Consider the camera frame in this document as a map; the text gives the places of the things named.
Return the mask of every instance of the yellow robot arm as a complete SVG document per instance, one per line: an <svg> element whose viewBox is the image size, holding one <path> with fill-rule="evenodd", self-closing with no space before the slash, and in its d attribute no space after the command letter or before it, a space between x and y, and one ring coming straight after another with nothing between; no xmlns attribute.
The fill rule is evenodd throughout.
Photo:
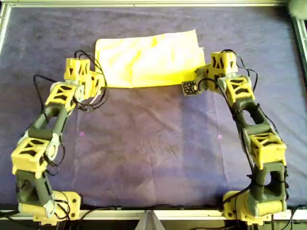
<svg viewBox="0 0 307 230"><path fill-rule="evenodd" d="M47 166L58 166L54 160L59 146L63 147L63 130L72 111L77 107L86 112L94 108L82 101L91 97L95 100L106 90L103 74L90 71L89 59L67 59L64 79L52 84L44 110L11 154L19 211L33 214L33 221L43 225L79 217L81 197L75 192L53 191ZM54 126L47 128L53 117Z"/></svg>
<svg viewBox="0 0 307 230"><path fill-rule="evenodd" d="M272 214L286 210L286 145L255 102L250 77L237 74L236 54L230 50L215 52L211 54L211 61L195 71L195 80L182 83L183 93L195 95L209 89L226 99L252 175L246 189L224 195L224 216L246 221L248 225L262 225L271 220ZM246 122L243 111L249 112L254 125ZM271 182L265 185L268 174Z"/></svg>

